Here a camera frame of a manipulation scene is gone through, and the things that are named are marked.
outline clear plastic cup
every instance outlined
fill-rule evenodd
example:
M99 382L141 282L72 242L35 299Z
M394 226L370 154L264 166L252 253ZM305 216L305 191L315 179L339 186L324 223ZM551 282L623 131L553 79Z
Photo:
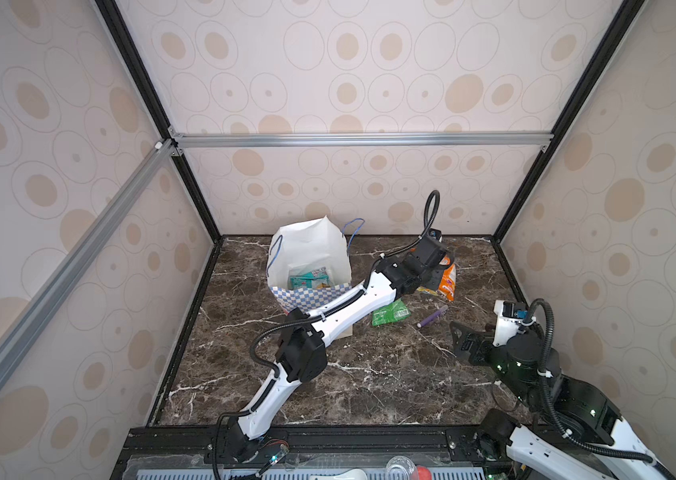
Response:
M397 455L386 464L385 480L418 480L418 468L409 458Z

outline purple marker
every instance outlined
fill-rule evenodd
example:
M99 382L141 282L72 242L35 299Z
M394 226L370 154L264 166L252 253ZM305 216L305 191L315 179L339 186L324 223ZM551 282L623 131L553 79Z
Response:
M429 316L427 316L425 318L425 320L423 320L422 322L420 322L418 324L418 328L421 328L421 327L426 326L429 323L433 322L434 320L436 320L439 317L439 315L446 312L448 308L449 307L447 305L445 305L445 306L441 307L439 310L437 310L436 312L431 313Z

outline green plastic wrapper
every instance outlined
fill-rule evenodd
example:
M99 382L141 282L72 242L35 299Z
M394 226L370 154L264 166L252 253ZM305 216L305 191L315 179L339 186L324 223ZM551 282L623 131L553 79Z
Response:
M399 299L390 305L383 306L375 312L372 312L372 326L398 322L409 316L410 311L407 310L407 306Z

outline wallpaper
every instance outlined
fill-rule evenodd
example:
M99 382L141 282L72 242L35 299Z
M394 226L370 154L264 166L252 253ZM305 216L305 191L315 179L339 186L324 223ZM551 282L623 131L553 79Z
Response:
M0 392L0 480L98 480L151 410L209 257L170 160Z
M87 0L0 0L0 337L157 136Z
M676 2L642 13L504 248L563 369L676 475Z
M539 149L191 148L186 154L224 234L273 235L282 225L325 215L338 227L362 217L362 234L419 234L433 189L441 193L435 228L492 234Z
M119 5L173 126L199 134L549 130L620 2Z

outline red object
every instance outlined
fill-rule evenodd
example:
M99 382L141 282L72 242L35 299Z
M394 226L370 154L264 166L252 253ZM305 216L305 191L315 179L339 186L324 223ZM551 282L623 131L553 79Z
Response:
M426 467L418 466L418 480L431 480L431 471Z

